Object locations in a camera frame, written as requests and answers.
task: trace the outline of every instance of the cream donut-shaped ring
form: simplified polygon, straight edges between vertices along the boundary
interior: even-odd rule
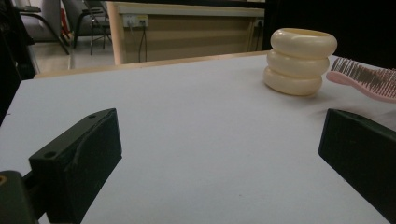
[[[282,28],[271,36],[271,46],[289,56],[322,59],[335,52],[337,40],[333,35],[319,31]]]
[[[278,53],[274,49],[267,54],[272,70],[291,77],[320,77],[330,66],[328,58],[302,59]]]
[[[289,95],[311,95],[318,91],[322,84],[321,77],[297,78],[283,76],[269,68],[264,70],[264,83],[276,91]]]

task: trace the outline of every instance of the floor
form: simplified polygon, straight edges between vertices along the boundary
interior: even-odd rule
[[[91,39],[79,37],[75,49],[68,47],[70,55],[66,55],[59,43],[35,43],[32,46],[33,54],[38,65],[39,73],[68,70],[75,68],[114,65],[113,47],[106,40],[103,49],[103,41],[93,42],[93,54],[91,55]]]

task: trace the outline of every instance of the pink hairbrush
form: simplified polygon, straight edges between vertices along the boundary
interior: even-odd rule
[[[383,102],[396,103],[396,70],[369,69],[345,58],[337,58],[326,78],[354,87],[364,95]]]

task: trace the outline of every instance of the white table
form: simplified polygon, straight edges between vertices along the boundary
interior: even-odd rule
[[[0,170],[25,175],[53,138],[116,107],[123,159],[83,223],[388,223],[318,146],[328,108],[396,130],[395,105],[325,78],[315,96],[281,94],[265,66],[262,55],[23,81]]]

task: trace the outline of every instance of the brush bristles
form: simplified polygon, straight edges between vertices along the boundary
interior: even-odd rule
[[[369,69],[345,58],[337,58],[332,71],[340,72],[358,81],[368,90],[389,98],[396,98],[396,70]]]

